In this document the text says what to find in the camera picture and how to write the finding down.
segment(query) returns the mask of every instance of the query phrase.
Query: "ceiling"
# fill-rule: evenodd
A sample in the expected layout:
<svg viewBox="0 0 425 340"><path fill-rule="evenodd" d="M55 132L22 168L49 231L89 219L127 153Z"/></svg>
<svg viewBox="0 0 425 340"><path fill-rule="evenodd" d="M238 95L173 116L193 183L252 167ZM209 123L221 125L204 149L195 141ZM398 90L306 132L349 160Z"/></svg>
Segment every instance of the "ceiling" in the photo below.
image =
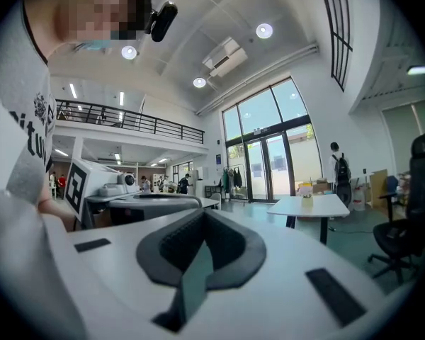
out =
<svg viewBox="0 0 425 340"><path fill-rule="evenodd" d="M370 84L362 97L362 103L380 103L396 96L425 92L425 74L408 75L411 66L425 65L425 51L416 33L402 12L390 1L384 0L381 28L381 54L376 55L369 74Z"/></svg>
<svg viewBox="0 0 425 340"><path fill-rule="evenodd" d="M69 84L74 85L77 99L73 97ZM139 112L145 97L141 91L125 89L111 84L102 84L88 79L52 76L50 78L50 86L56 100L97 103L103 106L124 108L133 112ZM119 104L121 91L125 94L123 106Z"/></svg>
<svg viewBox="0 0 425 340"><path fill-rule="evenodd" d="M74 148L74 137L68 136L53 136L53 150L59 149L68 157L52 151L54 159L70 159L72 157L72 150ZM116 142L85 139L84 147L82 150L82 159L91 160L95 162L109 162L116 163L115 153L120 154L121 161L124 164L135 164L144 166L158 162L160 159L167 158L168 160L160 166L170 165L170 162L180 160L183 157L190 155L190 152L182 152L176 150L165 150L156 147L141 146L137 144L117 144Z"/></svg>
<svg viewBox="0 0 425 340"><path fill-rule="evenodd" d="M165 1L168 0L153 0L153 5L159 8ZM146 35L138 41L122 42L106 50L73 52L64 48L56 52L49 62L52 75L63 77L59 78L61 82L54 78L55 85L81 79L83 83L79 84L83 86L83 97L90 102L108 103L107 87L110 86L115 91L135 92L136 97L149 94L196 111L248 76L309 43L302 26L305 22L300 19L303 6L293 4L293 1L170 1L179 10L162 42L153 42ZM273 26L272 37L264 40L256 36L256 27L260 23ZM193 80L196 77L208 78L209 75L203 59L228 37L245 50L248 60L224 77L213 77L204 88L197 89ZM126 44L137 48L139 55L133 61L121 57L120 49ZM106 96L97 87L90 92L87 86L94 84L86 81L101 82Z"/></svg>

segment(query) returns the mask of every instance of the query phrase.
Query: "air conditioner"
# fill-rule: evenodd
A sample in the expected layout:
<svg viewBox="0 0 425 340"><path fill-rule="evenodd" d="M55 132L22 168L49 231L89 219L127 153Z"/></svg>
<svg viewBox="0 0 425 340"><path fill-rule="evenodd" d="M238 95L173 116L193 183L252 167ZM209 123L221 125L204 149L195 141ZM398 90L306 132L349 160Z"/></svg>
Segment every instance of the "air conditioner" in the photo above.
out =
<svg viewBox="0 0 425 340"><path fill-rule="evenodd" d="M244 49L228 37L203 60L203 64L211 69L210 76L223 77L246 59Z"/></svg>

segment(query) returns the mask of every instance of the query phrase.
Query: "backpack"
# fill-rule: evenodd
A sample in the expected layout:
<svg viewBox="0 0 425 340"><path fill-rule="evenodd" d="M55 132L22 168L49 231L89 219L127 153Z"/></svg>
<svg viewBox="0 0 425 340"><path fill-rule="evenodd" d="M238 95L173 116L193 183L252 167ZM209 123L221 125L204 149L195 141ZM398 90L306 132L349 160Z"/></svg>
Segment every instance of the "backpack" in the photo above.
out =
<svg viewBox="0 0 425 340"><path fill-rule="evenodd" d="M351 172L349 170L348 163L345 160L345 154L341 154L341 157L337 159L335 155L332 155L335 159L335 183L349 183L351 180Z"/></svg>
<svg viewBox="0 0 425 340"><path fill-rule="evenodd" d="M187 181L187 179L182 178L181 181L179 182L179 188L184 189L184 188L187 187L188 184L189 184L189 182Z"/></svg>

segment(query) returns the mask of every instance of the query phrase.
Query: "pillar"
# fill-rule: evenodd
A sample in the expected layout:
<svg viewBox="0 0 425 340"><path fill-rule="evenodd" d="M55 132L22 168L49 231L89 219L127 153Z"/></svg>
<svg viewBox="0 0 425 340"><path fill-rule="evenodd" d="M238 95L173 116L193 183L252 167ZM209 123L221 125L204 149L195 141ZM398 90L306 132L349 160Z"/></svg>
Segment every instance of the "pillar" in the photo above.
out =
<svg viewBox="0 0 425 340"><path fill-rule="evenodd" d="M84 148L84 138L76 137L76 140L74 141L74 148L72 149L72 158L81 159L83 148Z"/></svg>

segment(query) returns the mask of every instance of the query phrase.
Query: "door frame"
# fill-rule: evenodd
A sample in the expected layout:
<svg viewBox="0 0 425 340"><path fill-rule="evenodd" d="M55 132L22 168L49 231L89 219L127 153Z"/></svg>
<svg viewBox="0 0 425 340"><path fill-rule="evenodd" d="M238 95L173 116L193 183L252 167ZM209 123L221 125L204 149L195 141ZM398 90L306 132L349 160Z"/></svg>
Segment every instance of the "door frame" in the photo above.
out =
<svg viewBox="0 0 425 340"><path fill-rule="evenodd" d="M247 186L248 186L248 197L249 201L256 202L256 203L277 203L278 200L274 199L274 193L273 193L273 180L272 180L272 170L271 170L271 160L269 159L269 150L268 150L268 143L267 139L270 139L272 137L281 136L283 141L283 146L285 147L285 157L287 161L287 168L288 168L288 180L290 183L290 195L295 196L296 195L296 189L295 189L295 174L294 174L294 168L293 168L293 159L291 157L291 150L290 150L290 144L288 141L288 136L286 134L286 130L281 132L272 132L268 135L253 138L247 141L244 141L244 158L246 160L246 166L247 166ZM248 144L251 144L253 142L260 142L261 145L261 156L263 158L263 170L266 177L266 196L267 199L254 199L253 196L253 190L252 190L252 182L251 182L251 167L250 167L250 161L249 161L249 151L247 148Z"/></svg>

